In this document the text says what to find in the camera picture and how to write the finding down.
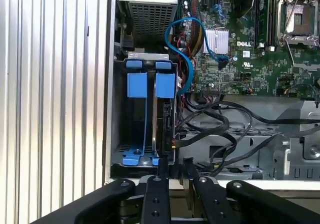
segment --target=blue plastic clip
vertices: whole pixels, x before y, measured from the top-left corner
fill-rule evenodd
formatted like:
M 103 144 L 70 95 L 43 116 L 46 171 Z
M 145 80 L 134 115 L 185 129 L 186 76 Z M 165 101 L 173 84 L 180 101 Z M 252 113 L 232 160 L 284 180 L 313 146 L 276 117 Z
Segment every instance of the blue plastic clip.
M 127 96 L 130 98 L 146 98 L 148 92 L 147 73 L 127 74 Z
M 123 153 L 124 158 L 122 159 L 122 164 L 130 166 L 138 165 L 140 157 L 144 155 L 143 149 L 140 148 L 137 145 L 132 145 L 130 150 L 125 151 Z
M 158 98 L 173 99 L 176 92 L 175 74 L 155 74 L 155 95 Z
M 155 63 L 156 69 L 162 69 L 162 70 L 170 70 L 171 69 L 171 63 L 170 62 L 156 62 Z
M 159 164 L 159 157 L 152 157 L 152 165 L 158 165 Z
M 141 60 L 127 60 L 125 66 L 127 68 L 141 69 L 142 61 Z

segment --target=corrugated metal surface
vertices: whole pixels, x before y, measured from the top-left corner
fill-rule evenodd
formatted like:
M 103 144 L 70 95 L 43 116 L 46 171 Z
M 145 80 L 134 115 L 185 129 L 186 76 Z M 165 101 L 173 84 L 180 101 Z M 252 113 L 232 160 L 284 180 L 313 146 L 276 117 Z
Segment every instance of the corrugated metal surface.
M 107 0 L 0 0 L 0 223 L 102 185 L 106 20 Z

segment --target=chip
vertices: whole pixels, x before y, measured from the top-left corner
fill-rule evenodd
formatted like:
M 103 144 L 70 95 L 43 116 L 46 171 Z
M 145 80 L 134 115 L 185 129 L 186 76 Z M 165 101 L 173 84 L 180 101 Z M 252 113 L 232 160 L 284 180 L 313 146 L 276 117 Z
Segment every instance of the chip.
M 254 85 L 253 87 L 255 87 L 255 88 L 260 88 L 260 86 L 261 86 L 260 80 L 255 80 L 253 83 L 254 83 L 254 84 L 253 84 L 253 85 Z
M 229 81 L 230 81 L 230 75 L 224 75 L 223 82 L 229 82 Z

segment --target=power supply vent grille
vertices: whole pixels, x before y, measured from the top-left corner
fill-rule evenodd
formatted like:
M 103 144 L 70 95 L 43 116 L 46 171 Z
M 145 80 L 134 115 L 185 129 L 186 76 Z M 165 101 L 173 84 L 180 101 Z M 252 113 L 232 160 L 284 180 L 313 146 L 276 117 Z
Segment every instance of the power supply vent grille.
M 136 37 L 164 39 L 164 33 L 176 14 L 176 5 L 129 3 Z

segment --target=cpu socket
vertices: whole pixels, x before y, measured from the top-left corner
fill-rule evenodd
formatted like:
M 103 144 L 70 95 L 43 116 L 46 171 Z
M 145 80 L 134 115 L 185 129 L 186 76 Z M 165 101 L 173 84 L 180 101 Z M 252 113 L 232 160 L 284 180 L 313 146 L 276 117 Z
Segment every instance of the cpu socket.
M 318 7 L 318 0 L 279 0 L 277 37 L 281 46 L 319 46 Z

